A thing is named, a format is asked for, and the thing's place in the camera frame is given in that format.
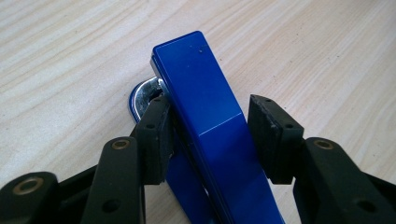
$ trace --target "wooden table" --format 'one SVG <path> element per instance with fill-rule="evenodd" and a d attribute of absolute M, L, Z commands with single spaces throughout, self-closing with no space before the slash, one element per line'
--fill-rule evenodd
<path fill-rule="evenodd" d="M 201 30 L 248 112 L 277 101 L 304 137 L 338 142 L 396 183 L 396 2 L 1 1 L 0 186 L 29 172 L 62 181 L 128 135 L 128 97 L 154 46 Z M 299 223 L 290 186 L 273 186 Z M 148 223 L 185 223 L 166 183 L 146 187 Z"/>

